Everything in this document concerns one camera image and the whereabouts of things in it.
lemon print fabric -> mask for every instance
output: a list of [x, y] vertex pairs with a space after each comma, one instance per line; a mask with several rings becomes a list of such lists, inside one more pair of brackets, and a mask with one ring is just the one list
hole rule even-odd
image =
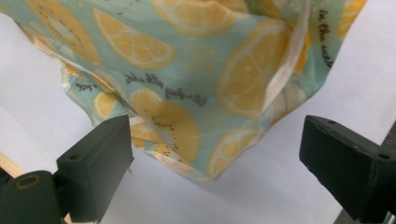
[[320, 89], [364, 4], [0, 0], [0, 11], [60, 65], [93, 125], [128, 115], [134, 149], [207, 180]]
[[99, 9], [94, 8], [92, 11], [106, 41], [131, 64], [155, 68], [174, 59], [176, 51], [173, 47], [115, 20]]
[[90, 36], [80, 22], [57, 0], [26, 0], [26, 3], [52, 33], [78, 56], [90, 63], [101, 61]]

fruit pattern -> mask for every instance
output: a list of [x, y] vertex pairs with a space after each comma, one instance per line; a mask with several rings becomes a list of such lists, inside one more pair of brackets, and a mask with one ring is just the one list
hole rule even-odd
[[93, 124], [129, 115], [136, 148], [206, 180], [323, 85], [364, 4], [0, 0], [0, 12], [53, 56]]

dark floor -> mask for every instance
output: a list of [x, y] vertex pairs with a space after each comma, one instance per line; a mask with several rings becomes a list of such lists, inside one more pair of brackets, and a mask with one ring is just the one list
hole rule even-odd
[[[393, 124], [387, 138], [384, 140], [383, 147], [396, 150], [396, 122]], [[357, 224], [359, 222], [354, 221], [345, 210], [343, 210], [334, 224]]]

cloth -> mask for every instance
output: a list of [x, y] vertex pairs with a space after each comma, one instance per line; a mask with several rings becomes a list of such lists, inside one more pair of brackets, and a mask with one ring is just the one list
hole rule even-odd
[[92, 123], [193, 179], [219, 175], [324, 83], [362, 0], [0, 0]]

white surface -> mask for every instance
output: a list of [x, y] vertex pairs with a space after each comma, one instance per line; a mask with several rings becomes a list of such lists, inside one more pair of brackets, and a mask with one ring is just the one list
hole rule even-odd
[[[330, 224], [341, 210], [299, 162], [307, 114], [380, 144], [396, 119], [396, 1], [369, 1], [322, 90], [281, 120], [217, 181], [194, 182], [134, 150], [102, 223]], [[58, 66], [0, 16], [0, 150], [25, 171], [55, 160], [92, 129], [63, 93]]]

